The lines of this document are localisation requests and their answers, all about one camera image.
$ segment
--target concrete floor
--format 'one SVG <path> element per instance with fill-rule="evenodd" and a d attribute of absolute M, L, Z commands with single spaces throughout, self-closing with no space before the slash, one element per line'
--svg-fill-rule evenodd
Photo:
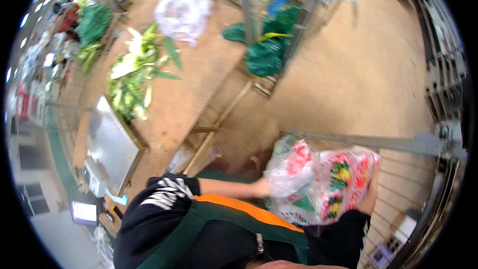
<path fill-rule="evenodd" d="M 130 16 L 141 3 L 131 1 L 135 4 Z M 221 148 L 231 172 L 254 150 L 270 147 L 280 130 L 396 137 L 430 133 L 423 40 L 415 10 L 398 0 L 357 0 L 357 7 L 355 24 L 352 4 L 345 2 L 320 32 L 314 33 L 313 25 L 273 97 L 267 100 L 249 91 L 224 121 L 211 144 Z M 247 77 L 240 68 L 212 99 L 200 123 L 213 122 L 242 88 Z M 91 70 L 82 82 L 88 92 L 83 92 L 80 104 L 94 103 L 105 86 L 104 77 Z M 197 137 L 188 140 L 195 143 Z M 433 160 L 388 150 L 380 153 L 384 158 L 380 199 L 365 253 L 390 234 L 389 222 L 400 212 L 422 205 L 433 179 Z M 75 154 L 74 163 L 81 164 L 82 158 Z M 208 161 L 205 152 L 192 174 Z"/>

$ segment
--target green leaf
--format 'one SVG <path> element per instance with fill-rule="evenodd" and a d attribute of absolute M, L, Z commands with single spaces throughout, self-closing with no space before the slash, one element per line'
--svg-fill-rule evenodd
<path fill-rule="evenodd" d="M 126 55 L 126 53 L 123 53 L 123 54 L 120 54 L 118 57 L 116 57 L 115 61 L 113 62 L 113 65 L 111 66 L 111 68 L 114 68 L 117 65 L 119 65 L 120 63 L 122 63 L 123 62 L 123 57 L 125 55 Z"/>
<path fill-rule="evenodd" d="M 181 80 L 180 77 L 176 75 L 172 75 L 170 73 L 160 72 L 158 70 L 154 70 L 152 72 L 154 78 L 164 78 L 164 79 L 172 79 L 172 80 Z"/>
<path fill-rule="evenodd" d="M 151 24 L 146 28 L 143 35 L 146 36 L 147 34 L 154 33 L 156 31 L 156 27 L 158 27 L 156 21 L 152 21 Z"/>
<path fill-rule="evenodd" d="M 176 51 L 177 48 L 176 48 L 176 45 L 175 45 L 175 41 L 170 37 L 164 37 L 163 38 L 163 45 L 166 48 L 166 51 L 168 52 L 168 54 L 171 56 L 171 58 L 175 62 L 176 67 L 180 71 L 182 71 L 182 63 L 181 63 L 181 60 L 179 59 L 179 54 Z"/>

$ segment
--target market stall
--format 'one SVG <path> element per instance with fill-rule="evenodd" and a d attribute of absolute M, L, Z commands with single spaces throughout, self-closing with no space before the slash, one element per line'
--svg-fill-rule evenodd
<path fill-rule="evenodd" d="M 136 15 L 130 15 L 128 23 L 130 28 L 144 32 L 154 21 L 153 11 L 158 2 L 159 0 L 144 2 Z M 162 69 L 162 72 L 176 75 L 181 80 L 151 80 L 153 95 L 146 113 L 147 119 L 136 118 L 130 123 L 130 127 L 134 128 L 134 135 L 142 144 L 148 145 L 149 153 L 141 157 L 136 167 L 133 166 L 128 172 L 121 173 L 121 177 L 128 175 L 130 180 L 126 179 L 117 188 L 124 191 L 112 193 L 113 195 L 127 194 L 134 197 L 143 188 L 146 179 L 154 175 L 154 171 L 159 174 L 166 168 L 176 150 L 193 129 L 209 99 L 244 54 L 243 45 L 218 38 L 221 30 L 227 25 L 241 21 L 241 14 L 239 10 L 216 4 L 211 8 L 204 31 L 197 38 L 194 47 L 188 42 L 175 42 L 177 50 L 180 51 L 182 71 L 170 61 L 169 70 L 164 72 Z M 114 42 L 103 63 L 105 67 L 111 67 L 120 55 L 128 52 L 128 45 L 125 42 L 133 39 L 131 29 L 124 30 Z M 129 129 L 121 116 L 118 119 L 125 129 Z M 111 135 L 116 133 L 115 129 L 110 132 Z M 108 210 L 117 207 L 124 212 L 125 206 L 114 203 L 109 197 L 105 197 L 105 201 Z M 113 223 L 105 214 L 100 215 L 100 221 L 112 234 L 116 234 L 121 225 L 119 218 Z"/>

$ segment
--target person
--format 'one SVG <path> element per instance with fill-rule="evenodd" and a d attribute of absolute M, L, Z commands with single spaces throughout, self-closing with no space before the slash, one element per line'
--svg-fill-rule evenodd
<path fill-rule="evenodd" d="M 237 175 L 220 150 L 197 176 L 165 173 L 123 215 L 114 244 L 116 269 L 356 268 L 377 199 L 377 173 L 355 210 L 313 233 L 257 206 L 269 187 L 256 152 Z"/>

